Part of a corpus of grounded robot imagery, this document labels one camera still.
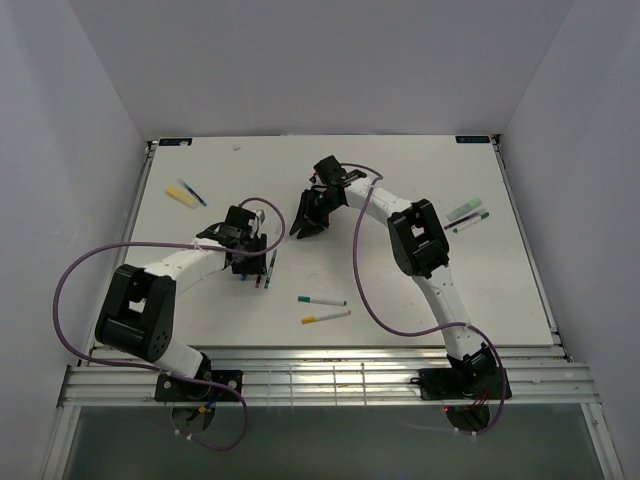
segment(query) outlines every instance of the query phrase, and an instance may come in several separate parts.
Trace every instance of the black joint bracket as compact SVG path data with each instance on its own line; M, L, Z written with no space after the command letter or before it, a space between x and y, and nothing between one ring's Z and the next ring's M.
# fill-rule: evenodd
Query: black joint bracket
M406 275L429 278L433 270L449 264L449 242L428 200L394 213L387 225L393 256Z

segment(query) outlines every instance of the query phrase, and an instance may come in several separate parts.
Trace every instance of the gray wall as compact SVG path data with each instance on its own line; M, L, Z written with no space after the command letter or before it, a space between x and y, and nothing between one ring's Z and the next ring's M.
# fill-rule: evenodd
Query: gray wall
M58 277L114 240L144 144L66 0L0 0L0 476L37 478L65 365ZM64 295L83 347L106 260Z
M501 132L572 3L71 0L146 139Z
M640 5L577 0L509 122L504 156L562 338L587 360L640 478Z

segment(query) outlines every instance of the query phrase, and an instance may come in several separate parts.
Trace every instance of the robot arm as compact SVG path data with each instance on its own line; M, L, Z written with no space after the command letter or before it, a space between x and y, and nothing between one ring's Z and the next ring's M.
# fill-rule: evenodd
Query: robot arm
M305 238L329 227L329 213L342 205L361 210L371 180L354 170L347 172L335 157L314 166L321 185L302 193L296 220L289 232ZM449 243L433 205L427 200L409 202L374 187L366 214L389 229L393 256L398 267L418 285L431 307L438 325L454 322L470 324L449 267ZM490 348L475 332L464 327L442 330L447 356L469 391L478 382L493 376L496 364Z
M265 250L267 236L259 234L263 221L262 210L232 206L224 222L196 236L192 249L143 267L127 264L118 267L96 325L96 339L163 370L189 378L205 378L211 367L209 359L173 336L175 300L200 280L229 266L235 274L264 274L266 255L247 256L199 248Z
M346 187L344 191L347 205L356 210L361 210L370 187L371 180L368 178L360 178ZM428 215L435 215L433 207L431 207L430 204L423 205L422 208L428 211ZM407 212L413 211L414 207L408 200L396 197L382 188L374 187L373 194L367 205L366 214L381 224L388 226L389 231L398 235L396 238L399 240L399 232L403 229L406 230L406 233L413 234L413 228L411 228L411 232L409 232L408 228L403 228L403 224L406 224L408 221ZM438 227L439 222L437 226L433 225L433 229L436 231ZM404 264L404 266L401 267L402 271L410 275L411 279L418 285L427 299L438 325L446 325L454 322L471 323L464 304L460 299L460 295L458 295L458 291L454 286L449 265L439 265L437 268L431 270L428 276L425 276L421 270L418 271L418 269L413 268L411 262L407 261L408 258L405 254L405 249L399 245L401 242L398 240L394 243L393 248L396 262L399 262L399 265L401 263ZM441 244L446 242L444 232L442 232L442 235L437 241ZM447 353L457 360L463 361L465 355L473 354L481 350L482 338L478 334L462 327L447 328L442 331L442 335L444 336Z

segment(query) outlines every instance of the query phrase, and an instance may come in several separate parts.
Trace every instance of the purple cable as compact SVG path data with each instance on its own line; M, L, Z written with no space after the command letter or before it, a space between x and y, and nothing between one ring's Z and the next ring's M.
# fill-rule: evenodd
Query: purple cable
M441 330L444 330L445 328L452 328L452 327L467 327L467 328L469 328L469 330L471 330L471 331L477 333L478 335L480 335L482 337L482 339L487 343L487 345L489 346L491 351L493 352L493 355L496 358L496 362L498 363L498 368L500 369L500 372L502 374L502 393L500 395L500 404L498 405L498 411L496 412L494 417L491 419L491 421L487 424L487 426L485 428L482 428L482 429L478 430L477 432L471 432L471 431L467 431L467 430L460 430L460 431L462 433L467 434L467 435L473 435L474 433L476 435L481 435L483 433L488 432L489 430L491 430L494 427L494 425L500 419L500 416L502 415L502 410L504 409L504 402L505 402L505 399L506 399L506 396L507 396L507 373L506 373L506 371L504 369L504 366L502 364L502 359L500 358L500 355L498 354L498 350L493 345L491 340L489 340L489 337L487 337L484 334L484 332L482 332L479 328L474 327L473 325L467 325L464 322L452 322L452 323L449 323L447 325L439 325L437 327L428 328L428 329L422 330L420 332L401 332L400 330L396 330L394 328L389 327L382 320L380 320L380 318L378 318L378 316L373 311L373 308L371 308L371 305L369 304L369 301L367 300L367 297L366 297L366 295L364 293L364 289L362 288L362 282L360 281L360 272L358 271L358 237L360 235L360 225L362 224L362 219L364 218L364 215L365 215L365 213L367 211L367 207L369 206L369 202L371 200L371 196L373 195L373 187L375 186L375 184L377 182L382 180L383 177L382 177L382 175L380 175L380 173L378 173L375 170L373 170L372 168L366 167L364 165L358 165L358 164L355 164L355 163L343 163L342 165L343 166L348 166L348 167L362 168L362 169L368 170L369 172L371 172L374 175L376 175L376 178L371 182L371 185L369 186L369 192L367 193L367 196L366 196L366 198L364 200L364 205L362 205L362 209L360 210L360 214L358 215L358 220L356 221L356 228L355 228L354 233L353 233L353 249L352 249L353 274L354 274L355 279L356 279L356 286L358 288L358 293L360 294L360 298L362 299L362 303L364 304L364 308L366 308L367 312L369 312L369 315L371 316L373 321L376 322L381 328L383 328L384 330L386 330L389 333L392 333L394 335L398 335L400 337L420 337L422 335L428 335L430 333L439 332ZM447 429L438 428L438 427L423 427L423 426L419 426L419 425L410 425L410 426L413 427L413 428L421 428L421 429L425 429L425 430L449 431Z
M284 238L285 235L285 231L286 231L286 224L285 224L285 220L284 220L284 216L282 215L282 212L280 212L280 210L278 209L278 207L276 207L273 203L271 203L269 200L266 200L264 198L260 198L260 197L250 197L247 198L246 200L240 202L239 206L243 206L248 202L251 201L257 201L257 202L262 202L265 203L267 205L269 205L274 212L276 212L276 215L278 215L278 218L280 219L280 225L281 225L281 229L282 231L280 232L280 236L278 237L278 239L275 241L275 243L273 243L272 245L270 245L269 247L265 248L264 250L260 250L258 252L244 252L242 250L234 250L234 249L230 249L230 248L224 248L224 247L214 247L214 246L207 246L207 245L200 245L198 246L198 248L201 248L202 250L213 250L216 252L226 252L226 253L235 253L235 254L242 254L242 255L246 255L248 257L257 257L260 255L264 255L267 252L270 252L271 250L273 250L274 248L276 248L280 242L282 242L282 239ZM62 343L62 345L64 346L64 348L66 348L69 352L71 352L72 354L74 354L76 357L81 358L82 360L85 360L87 362L93 362L93 363L98 363L101 365L108 365L111 367L135 367L135 368L143 368L145 370L151 370L151 371L161 371L160 368L153 366L153 365L146 365L144 363L135 363L135 362L117 362L114 360L104 360L104 359L100 359L100 358L94 358L91 355L87 355L86 353L81 352L80 350L78 350L77 348L75 348L73 345L71 345L71 343L69 343L69 341L67 340L67 338L64 336L64 333L62 332L62 327L60 326L60 315L59 315L59 307L60 307L60 294L62 293L62 287L64 287L65 282L67 281L67 278L69 277L69 275L71 275L71 272L73 272L76 267L78 265L80 265L82 262L84 262L85 260L87 260L90 257L93 257L94 255L97 255L98 253L104 252L106 250L112 250L114 248L122 248L122 247L162 247L162 248L179 248L179 249L193 249L195 248L194 245L190 244L190 243L168 243L168 242L118 242L118 243L110 243L108 245L103 245L101 247L98 248L94 248L93 250L91 250L90 252L85 253L84 255L82 255L81 257L79 257L77 260L75 260L71 265L69 265L69 267L64 271L64 273L62 274L62 276L60 277L60 280L58 281L58 285L56 286L56 290L55 293L53 294L53 328L56 331L56 335L58 336L58 339L60 340L60 343ZM224 385L222 383L216 383L216 382L208 382L206 380L196 380L195 378L188 378L188 377L183 377L182 375L178 375L178 374L174 374L169 372L169 375L171 375L172 377L178 379L178 380L182 380L185 382L189 382L189 383L195 383L197 385L207 385L210 387L214 387L214 388L218 388L218 389L222 389L225 390L227 392L231 392L233 395L236 396L236 398L238 398L238 401L242 404L242 410L244 413L244 424L242 426L242 431L240 432L240 435L238 436L238 438L233 441L232 443L230 443L229 445L224 445L222 447L213 445L205 440L202 440L200 438L197 437L189 437L191 440L194 440L195 442L210 448L211 450L215 450L218 452L223 452L226 450L231 450L232 448L234 448L236 445L238 445L242 439L244 438L245 434L247 433L247 428L249 426L249 407L247 406L247 403L245 402L244 398L242 397L242 395L240 395L238 392L236 392L233 388ZM189 436L188 433L183 432L183 431L179 431L180 434L184 435L184 436Z

